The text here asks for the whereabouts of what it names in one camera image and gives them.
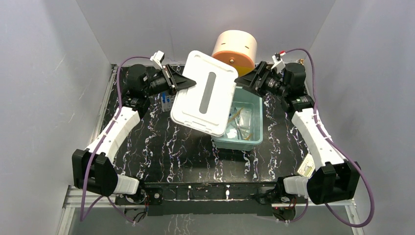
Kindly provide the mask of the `white bin lid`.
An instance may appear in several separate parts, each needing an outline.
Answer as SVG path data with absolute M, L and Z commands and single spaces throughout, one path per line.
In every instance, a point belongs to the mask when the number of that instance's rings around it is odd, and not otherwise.
M 171 119 L 211 136 L 222 136 L 228 123 L 237 70 L 194 50 L 188 55 L 182 75 L 196 85 L 176 94 Z

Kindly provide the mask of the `teal plastic bin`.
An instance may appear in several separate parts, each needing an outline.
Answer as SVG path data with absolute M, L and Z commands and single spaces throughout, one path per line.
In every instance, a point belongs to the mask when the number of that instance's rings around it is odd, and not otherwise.
M 231 104 L 230 113 L 234 107 L 236 108 L 249 108 L 252 110 L 253 114 L 253 126 L 252 131 L 253 135 L 250 140 L 236 140 L 236 139 L 227 139 L 225 132 L 220 137 L 212 137 L 213 143 L 217 148 L 229 149 L 229 150 L 241 150 L 241 151 L 251 151 L 254 147 L 258 146 L 263 141 L 263 117 L 262 117 L 262 98 L 242 89 L 241 87 L 236 87 L 233 101 Z

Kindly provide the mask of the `yellow rubber tubing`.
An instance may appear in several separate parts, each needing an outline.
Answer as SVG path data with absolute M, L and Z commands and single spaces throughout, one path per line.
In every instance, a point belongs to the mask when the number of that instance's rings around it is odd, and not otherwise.
M 252 126 L 253 114 L 251 109 L 234 107 L 228 119 L 226 137 L 248 141 L 253 135 Z

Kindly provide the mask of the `small white sachet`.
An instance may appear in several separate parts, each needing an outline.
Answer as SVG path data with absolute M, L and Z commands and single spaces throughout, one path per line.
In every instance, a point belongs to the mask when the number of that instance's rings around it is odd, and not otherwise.
M 230 129 L 225 134 L 227 139 L 238 139 L 238 132 L 236 129 Z

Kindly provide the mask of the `clear plastic funnel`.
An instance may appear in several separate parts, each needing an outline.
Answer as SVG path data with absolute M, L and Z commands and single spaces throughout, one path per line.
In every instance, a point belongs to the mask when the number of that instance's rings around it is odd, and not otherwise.
M 252 122 L 252 110 L 249 108 L 243 108 L 239 113 L 238 124 L 240 128 L 250 129 Z

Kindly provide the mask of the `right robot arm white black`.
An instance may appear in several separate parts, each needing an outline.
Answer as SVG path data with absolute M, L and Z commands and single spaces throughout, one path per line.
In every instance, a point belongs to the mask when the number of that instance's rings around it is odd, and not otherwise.
M 349 200 L 354 197 L 360 175 L 355 163 L 336 150 L 314 110 L 314 101 L 305 90 L 306 71 L 299 63 L 288 63 L 279 74 L 266 62 L 235 79 L 238 86 L 258 96 L 277 96 L 283 111 L 300 132 L 312 156 L 315 172 L 311 177 L 285 176 L 277 180 L 277 195 L 309 198 L 316 204 Z

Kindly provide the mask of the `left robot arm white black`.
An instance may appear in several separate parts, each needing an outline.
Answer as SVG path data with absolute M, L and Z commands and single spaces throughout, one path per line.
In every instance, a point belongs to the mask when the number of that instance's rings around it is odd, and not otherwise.
M 91 144 L 84 150 L 75 150 L 72 155 L 74 186 L 101 196 L 136 194 L 142 183 L 135 177 L 116 173 L 116 153 L 147 113 L 151 96 L 163 92 L 176 94 L 196 84 L 170 65 L 160 69 L 142 64 L 130 66 L 121 92 L 122 106 Z

